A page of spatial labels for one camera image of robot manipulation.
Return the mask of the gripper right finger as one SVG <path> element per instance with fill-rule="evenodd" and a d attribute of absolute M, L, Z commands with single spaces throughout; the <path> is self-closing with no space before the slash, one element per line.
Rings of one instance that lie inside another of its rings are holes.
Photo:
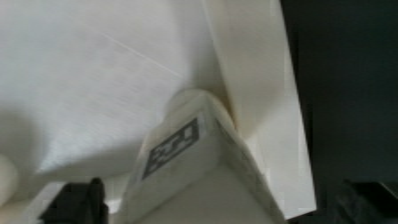
<path fill-rule="evenodd" d="M 317 181 L 317 205 L 288 224 L 398 224 L 398 181 Z"/>

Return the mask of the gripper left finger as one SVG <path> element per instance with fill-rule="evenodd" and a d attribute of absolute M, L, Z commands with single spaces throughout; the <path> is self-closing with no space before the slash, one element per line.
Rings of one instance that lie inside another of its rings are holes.
<path fill-rule="evenodd" d="M 43 224 L 109 224 L 105 184 L 100 178 L 63 186 L 40 221 Z"/>

